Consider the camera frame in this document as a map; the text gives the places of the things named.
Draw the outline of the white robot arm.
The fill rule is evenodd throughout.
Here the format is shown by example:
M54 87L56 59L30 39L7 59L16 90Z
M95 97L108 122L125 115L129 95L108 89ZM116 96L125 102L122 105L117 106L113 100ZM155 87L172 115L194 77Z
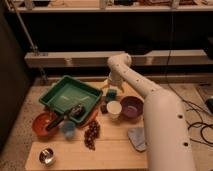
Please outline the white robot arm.
M144 98L143 115L149 171L196 171L181 99L131 68L128 53L110 56L108 85L126 81Z

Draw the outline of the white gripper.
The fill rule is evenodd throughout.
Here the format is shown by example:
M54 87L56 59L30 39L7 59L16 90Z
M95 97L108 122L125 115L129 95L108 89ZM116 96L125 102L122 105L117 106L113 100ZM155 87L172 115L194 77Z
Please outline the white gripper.
M102 82L102 87L101 89L104 89L104 88L108 88L109 85L112 85L112 86L117 86L118 89L124 93L124 88L122 86L122 83L123 83L123 78L117 73L117 72L114 72L114 71L111 71L109 73L109 76L108 76L108 79L105 79L103 82Z

